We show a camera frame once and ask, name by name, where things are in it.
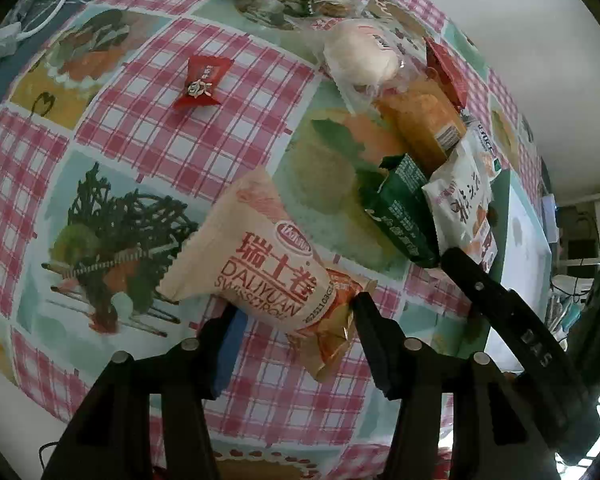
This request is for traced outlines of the white persimmon snack pack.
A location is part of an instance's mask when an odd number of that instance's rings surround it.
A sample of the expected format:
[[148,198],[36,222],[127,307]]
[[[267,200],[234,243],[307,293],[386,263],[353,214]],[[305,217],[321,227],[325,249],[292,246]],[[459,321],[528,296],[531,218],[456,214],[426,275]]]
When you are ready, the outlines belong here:
[[434,219],[440,255],[460,248],[486,272],[498,255],[488,220],[492,174],[491,154],[467,133],[422,187]]

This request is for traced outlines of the dark green snack pack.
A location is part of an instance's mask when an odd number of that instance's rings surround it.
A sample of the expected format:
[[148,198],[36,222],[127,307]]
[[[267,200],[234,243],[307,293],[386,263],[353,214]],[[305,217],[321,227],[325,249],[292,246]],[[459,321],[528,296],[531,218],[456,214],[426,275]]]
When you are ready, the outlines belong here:
[[416,162],[407,154],[386,156],[356,175],[361,206],[396,249],[423,269],[436,268],[437,235],[422,192],[427,179]]

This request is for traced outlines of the beige swiss roll snack pack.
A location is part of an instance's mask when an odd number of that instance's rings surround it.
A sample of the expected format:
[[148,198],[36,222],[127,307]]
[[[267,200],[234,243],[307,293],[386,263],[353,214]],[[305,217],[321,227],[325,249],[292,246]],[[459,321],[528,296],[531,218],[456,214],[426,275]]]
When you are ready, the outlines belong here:
[[232,183],[183,244],[158,293],[216,295],[284,333],[317,381],[336,373],[356,334],[352,299],[376,281],[325,262],[291,219],[268,172]]

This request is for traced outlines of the orange bread pack with barcode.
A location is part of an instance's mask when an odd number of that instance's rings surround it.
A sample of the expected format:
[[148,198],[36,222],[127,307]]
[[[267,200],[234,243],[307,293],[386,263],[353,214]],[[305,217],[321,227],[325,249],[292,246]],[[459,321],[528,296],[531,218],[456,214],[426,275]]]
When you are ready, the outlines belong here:
[[400,133],[407,154],[426,177],[448,160],[466,134],[454,105],[427,76],[412,80],[405,91],[387,90],[375,106],[385,122]]

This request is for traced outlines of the clear pack with white bun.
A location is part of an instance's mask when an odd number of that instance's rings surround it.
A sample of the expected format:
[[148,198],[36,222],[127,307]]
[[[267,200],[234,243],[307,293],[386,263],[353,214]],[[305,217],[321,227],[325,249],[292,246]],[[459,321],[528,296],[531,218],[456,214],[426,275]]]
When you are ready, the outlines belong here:
[[322,60],[352,114],[366,113],[385,94],[402,93],[419,70],[383,24],[347,18],[322,32]]

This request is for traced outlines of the small red candy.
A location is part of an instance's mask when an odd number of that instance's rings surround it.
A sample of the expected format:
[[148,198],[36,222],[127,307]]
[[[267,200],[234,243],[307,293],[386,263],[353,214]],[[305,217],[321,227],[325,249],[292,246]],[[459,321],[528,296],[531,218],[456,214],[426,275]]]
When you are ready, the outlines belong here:
[[193,55],[187,62],[187,75],[183,91],[174,101],[176,110],[192,107],[215,106],[216,87],[233,66],[234,61],[220,56]]

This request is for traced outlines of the green white cracker pack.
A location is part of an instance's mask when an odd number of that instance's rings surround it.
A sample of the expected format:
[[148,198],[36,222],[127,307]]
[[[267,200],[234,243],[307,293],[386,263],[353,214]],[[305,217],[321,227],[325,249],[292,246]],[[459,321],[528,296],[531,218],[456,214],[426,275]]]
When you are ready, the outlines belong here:
[[498,151],[478,119],[471,123],[470,128],[477,142],[478,155],[484,168],[486,168],[486,174],[490,180],[494,180],[502,170],[502,162],[500,156],[498,156]]

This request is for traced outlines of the white tray with green rim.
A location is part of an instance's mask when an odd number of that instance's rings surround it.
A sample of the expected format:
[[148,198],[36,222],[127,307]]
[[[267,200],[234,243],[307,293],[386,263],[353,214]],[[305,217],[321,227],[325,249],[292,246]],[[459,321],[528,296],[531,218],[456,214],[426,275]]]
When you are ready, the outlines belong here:
[[[491,188],[496,213],[492,230],[498,254],[491,266],[490,277],[504,288],[513,289],[536,316],[544,320],[550,292],[552,253],[542,222],[515,171],[502,171],[491,182]],[[470,316],[457,354],[466,358],[476,351],[486,352],[503,372],[524,370],[490,325],[482,318]]]

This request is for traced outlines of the red snack pack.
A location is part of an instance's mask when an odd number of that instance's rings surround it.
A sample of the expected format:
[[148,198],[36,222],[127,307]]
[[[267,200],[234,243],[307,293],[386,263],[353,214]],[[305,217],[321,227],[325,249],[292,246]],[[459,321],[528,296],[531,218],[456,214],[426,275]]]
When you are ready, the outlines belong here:
[[429,38],[426,44],[426,74],[432,78],[457,110],[464,110],[468,84],[448,50]]

